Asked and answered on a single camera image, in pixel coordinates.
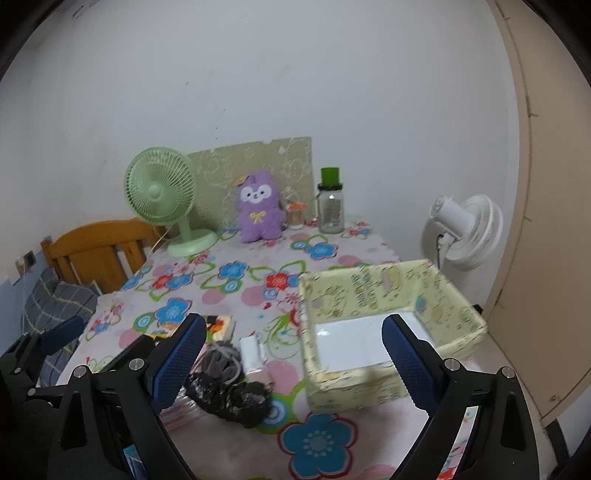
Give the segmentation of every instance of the blue wall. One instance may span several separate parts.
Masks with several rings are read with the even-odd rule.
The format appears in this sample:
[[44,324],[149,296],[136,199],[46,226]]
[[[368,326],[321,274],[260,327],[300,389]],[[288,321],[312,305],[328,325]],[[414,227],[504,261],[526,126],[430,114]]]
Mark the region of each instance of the blue wall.
[[37,263],[14,285],[8,280],[0,285],[0,355],[20,336],[22,307],[41,272],[47,268],[42,252],[35,257]]

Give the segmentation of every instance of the wooden chair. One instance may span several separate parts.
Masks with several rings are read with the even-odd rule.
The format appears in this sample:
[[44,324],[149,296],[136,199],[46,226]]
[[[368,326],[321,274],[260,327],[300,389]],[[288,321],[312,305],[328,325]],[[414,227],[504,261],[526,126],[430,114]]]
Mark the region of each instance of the wooden chair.
[[103,293],[111,293],[127,281],[115,247],[121,246],[131,270],[136,272],[146,260],[141,241],[153,247],[159,238],[155,227],[137,218],[107,220],[78,227],[53,243],[43,241],[41,249],[47,264],[66,282],[87,284],[96,280]]

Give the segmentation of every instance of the yellow storage box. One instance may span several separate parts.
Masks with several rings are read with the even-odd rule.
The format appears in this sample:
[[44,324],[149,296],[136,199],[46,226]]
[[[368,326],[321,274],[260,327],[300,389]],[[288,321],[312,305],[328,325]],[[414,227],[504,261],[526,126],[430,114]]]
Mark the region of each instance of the yellow storage box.
[[408,392],[391,362],[323,371],[315,324],[409,310],[437,353],[458,360],[468,358],[486,333],[486,322],[428,260],[305,273],[300,276],[300,298],[306,394],[316,413],[369,407]]

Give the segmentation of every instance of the fan base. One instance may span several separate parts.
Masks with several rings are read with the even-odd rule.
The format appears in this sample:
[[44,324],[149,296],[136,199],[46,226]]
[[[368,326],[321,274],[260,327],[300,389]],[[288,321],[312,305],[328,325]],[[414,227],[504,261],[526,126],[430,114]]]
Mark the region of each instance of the fan base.
[[191,232],[193,239],[183,242],[180,237],[172,240],[168,245],[168,254],[172,257],[188,257],[211,248],[217,242],[215,232],[207,229],[193,230]]

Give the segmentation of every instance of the blue gripper pad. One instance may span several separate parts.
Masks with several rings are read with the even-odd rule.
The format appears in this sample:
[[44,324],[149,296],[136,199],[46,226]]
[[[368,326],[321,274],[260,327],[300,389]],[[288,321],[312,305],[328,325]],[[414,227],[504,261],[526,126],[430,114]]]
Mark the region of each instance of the blue gripper pad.
[[[185,322],[190,322],[186,329],[183,325]],[[197,355],[205,344],[206,338],[207,324],[204,318],[201,315],[190,313],[174,332],[174,335],[163,340],[163,342],[176,341],[176,344],[153,377],[150,406],[154,413],[159,413],[162,409],[172,406]]]
[[53,355],[84,332],[86,322],[80,317],[70,317],[41,335],[40,350],[43,355]]
[[[405,333],[396,324],[394,317],[404,322],[397,314],[387,317],[382,324],[382,341],[415,406],[432,416],[439,405],[439,383]],[[416,342],[420,342],[410,328],[406,324],[404,326],[407,335],[412,335]]]

